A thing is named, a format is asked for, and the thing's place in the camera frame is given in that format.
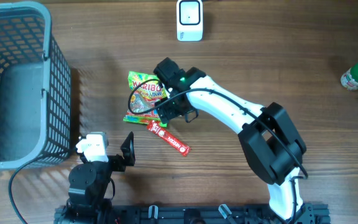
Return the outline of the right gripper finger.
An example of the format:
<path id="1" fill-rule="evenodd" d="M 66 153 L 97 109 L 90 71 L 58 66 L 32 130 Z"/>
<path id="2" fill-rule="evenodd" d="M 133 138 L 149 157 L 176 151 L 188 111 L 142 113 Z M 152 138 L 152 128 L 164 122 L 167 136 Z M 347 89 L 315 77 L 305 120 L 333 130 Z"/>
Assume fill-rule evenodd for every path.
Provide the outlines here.
<path id="1" fill-rule="evenodd" d="M 169 121 L 175 117 L 175 112 L 169 108 L 158 108 L 157 113 L 161 122 L 164 124 L 168 124 Z"/>
<path id="2" fill-rule="evenodd" d="M 184 117 L 185 117 L 185 121 L 187 123 L 192 122 L 194 119 L 196 119 L 199 116 L 199 112 L 197 109 L 192 109 L 189 110 L 185 113 Z"/>

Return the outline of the red Nescafe stick sachet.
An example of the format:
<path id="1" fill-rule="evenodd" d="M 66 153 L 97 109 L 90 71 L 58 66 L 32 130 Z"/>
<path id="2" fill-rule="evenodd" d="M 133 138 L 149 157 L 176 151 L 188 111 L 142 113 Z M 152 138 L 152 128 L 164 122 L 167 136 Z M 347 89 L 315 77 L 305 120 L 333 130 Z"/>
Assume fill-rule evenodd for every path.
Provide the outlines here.
<path id="1" fill-rule="evenodd" d="M 147 125 L 147 129 L 175 148 L 182 156 L 186 157 L 191 151 L 190 146 L 182 143 L 179 139 L 177 139 L 174 135 L 169 133 L 165 128 L 161 127 L 155 121 L 151 121 Z"/>

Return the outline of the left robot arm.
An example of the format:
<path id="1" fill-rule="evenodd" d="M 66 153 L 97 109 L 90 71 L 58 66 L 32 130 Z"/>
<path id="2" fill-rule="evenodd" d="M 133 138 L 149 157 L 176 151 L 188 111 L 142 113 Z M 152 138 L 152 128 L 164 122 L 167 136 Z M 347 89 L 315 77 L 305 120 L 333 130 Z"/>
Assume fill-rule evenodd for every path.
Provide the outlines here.
<path id="1" fill-rule="evenodd" d="M 80 138 L 76 151 L 82 163 L 69 173 L 68 200 L 55 211 L 55 223 L 120 223 L 112 198 L 106 198 L 108 185 L 115 190 L 113 172 L 124 172 L 135 165 L 134 133 L 121 145 L 122 154 L 107 155 L 108 138 L 104 132 L 91 132 Z"/>

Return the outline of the Haribo gummy candy bag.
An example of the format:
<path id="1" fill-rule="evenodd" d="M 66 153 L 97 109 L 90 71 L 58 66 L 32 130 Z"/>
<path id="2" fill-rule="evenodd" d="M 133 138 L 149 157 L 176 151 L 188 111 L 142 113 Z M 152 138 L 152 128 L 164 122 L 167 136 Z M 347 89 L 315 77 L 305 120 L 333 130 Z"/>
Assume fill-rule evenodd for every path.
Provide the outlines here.
<path id="1" fill-rule="evenodd" d="M 155 106 L 155 102 L 167 96 L 165 89 L 158 84 L 157 80 L 156 75 L 129 71 L 128 83 L 131 90 L 141 83 L 148 81 L 139 87 L 130 98 L 130 106 L 133 112 L 138 113 L 149 110 Z M 165 128 L 167 126 L 167 124 L 161 121 L 156 110 L 146 114 L 134 114 L 128 110 L 123 118 L 125 122 L 139 124 L 149 124 L 152 120 L 161 125 L 161 127 Z"/>

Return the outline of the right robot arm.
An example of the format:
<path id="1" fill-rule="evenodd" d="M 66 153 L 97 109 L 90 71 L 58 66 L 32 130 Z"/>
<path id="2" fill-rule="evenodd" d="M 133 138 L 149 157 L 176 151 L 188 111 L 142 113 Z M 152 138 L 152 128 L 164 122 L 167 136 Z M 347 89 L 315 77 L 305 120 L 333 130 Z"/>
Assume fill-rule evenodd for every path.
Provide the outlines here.
<path id="1" fill-rule="evenodd" d="M 196 67 L 185 71 L 170 58 L 154 74 L 168 95 L 156 102 L 160 119 L 204 111 L 237 134 L 252 171 L 268 185 L 270 209 L 283 221 L 295 223 L 303 205 L 298 181 L 307 179 L 302 165 L 306 144 L 287 111 L 278 103 L 262 106 L 218 85 Z"/>

